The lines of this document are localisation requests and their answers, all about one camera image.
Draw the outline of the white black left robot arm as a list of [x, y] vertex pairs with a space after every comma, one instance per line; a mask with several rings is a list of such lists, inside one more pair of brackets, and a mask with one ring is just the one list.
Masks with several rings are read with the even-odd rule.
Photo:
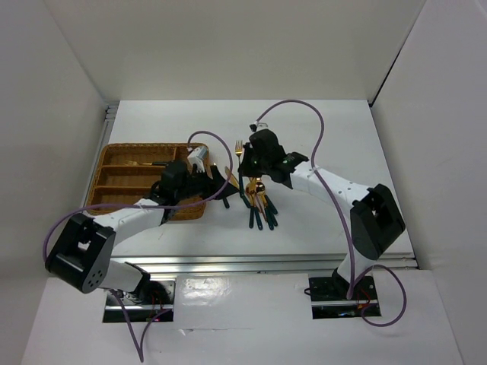
[[50, 252], [44, 255], [46, 270], [83, 294], [96, 289], [123, 293], [133, 303], [162, 294], [163, 287], [144, 269], [112, 258], [119, 243], [167, 223], [181, 202], [225, 200], [239, 189], [216, 166], [210, 171], [189, 169], [181, 160], [167, 163], [149, 193], [133, 205], [89, 217], [81, 211], [63, 220], [65, 226]]

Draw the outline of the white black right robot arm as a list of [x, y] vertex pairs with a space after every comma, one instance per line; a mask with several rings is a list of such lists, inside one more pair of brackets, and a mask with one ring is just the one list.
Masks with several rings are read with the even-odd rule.
[[349, 252], [333, 272], [332, 289], [341, 298], [352, 298], [364, 273], [402, 235], [405, 221], [390, 189], [378, 184], [367, 187], [325, 170], [303, 154], [285, 152], [277, 135], [262, 129], [243, 150], [239, 174], [248, 178], [263, 175], [290, 189], [305, 192], [336, 208], [345, 224]]

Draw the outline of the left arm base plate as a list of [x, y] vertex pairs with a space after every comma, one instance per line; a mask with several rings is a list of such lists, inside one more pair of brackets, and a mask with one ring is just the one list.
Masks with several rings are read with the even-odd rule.
[[155, 322], [172, 322], [174, 318], [174, 295], [176, 281], [156, 281], [151, 284], [143, 297], [137, 297], [118, 290], [116, 295], [107, 294], [103, 312], [103, 323], [125, 322], [123, 303], [130, 322], [146, 323], [152, 319]]

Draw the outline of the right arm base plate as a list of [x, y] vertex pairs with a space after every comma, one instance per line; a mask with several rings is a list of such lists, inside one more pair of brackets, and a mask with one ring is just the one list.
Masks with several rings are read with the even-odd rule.
[[308, 288], [304, 293], [311, 300], [313, 319], [347, 319], [361, 316], [381, 316], [374, 279], [363, 278], [355, 285], [352, 299], [347, 300], [333, 286], [331, 277], [309, 278]]

